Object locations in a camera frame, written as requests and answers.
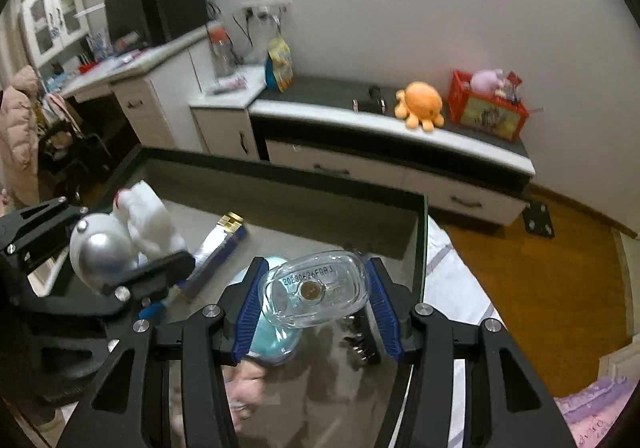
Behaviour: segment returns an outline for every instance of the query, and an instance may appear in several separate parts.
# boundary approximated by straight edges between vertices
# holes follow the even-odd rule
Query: white plush toy
[[[113,215],[127,227],[133,243],[150,261],[187,249],[169,212],[145,181],[117,193]]]

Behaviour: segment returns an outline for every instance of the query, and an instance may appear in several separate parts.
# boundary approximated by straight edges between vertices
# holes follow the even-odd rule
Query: desk drawer
[[[267,139],[271,163],[301,170],[320,171],[341,177],[400,188],[405,169],[382,161],[356,155],[323,151],[302,145],[291,145]]]
[[[175,149],[174,137],[151,86],[142,80],[114,86],[122,110],[140,143],[147,147]]]
[[[408,170],[402,187],[425,194],[434,208],[505,226],[513,223],[527,204],[522,199],[419,170]]]

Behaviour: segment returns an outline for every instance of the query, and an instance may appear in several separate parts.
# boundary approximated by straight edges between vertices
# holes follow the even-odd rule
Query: white cabinet
[[[258,160],[254,130],[244,109],[192,109],[210,154]]]
[[[54,12],[52,0],[26,0],[22,3],[24,33],[35,67],[42,66],[64,49]]]
[[[82,0],[25,0],[22,4],[24,32],[36,67],[41,67],[60,51],[89,32]]]
[[[408,169],[402,187],[427,196],[429,206],[508,226],[526,201],[430,172]]]
[[[113,86],[122,110],[146,147],[175,149],[175,140],[151,84],[144,79],[120,82]]]
[[[276,165],[350,177],[394,188],[402,186],[405,169],[398,165],[304,145],[291,145],[268,139],[266,143],[269,160]]]
[[[84,10],[82,0],[53,0],[53,4],[63,46],[67,47],[89,33],[86,17],[75,16]]]

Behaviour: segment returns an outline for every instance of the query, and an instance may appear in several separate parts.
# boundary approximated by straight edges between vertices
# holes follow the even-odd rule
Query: red basket
[[[455,70],[447,96],[453,123],[473,127],[509,141],[517,141],[529,111],[520,102],[486,96],[471,90],[471,74]]]
[[[82,64],[82,66],[78,68],[78,71],[80,72],[80,74],[84,74],[87,71],[91,71],[97,65],[98,65],[97,62],[91,62],[90,64]]]

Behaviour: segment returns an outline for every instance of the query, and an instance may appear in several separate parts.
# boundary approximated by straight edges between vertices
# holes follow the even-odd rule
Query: stroller
[[[59,94],[45,94],[40,99],[36,118],[41,179],[52,186],[53,197],[81,202],[81,194],[111,175],[115,165],[110,152],[97,133],[82,131],[81,118]]]

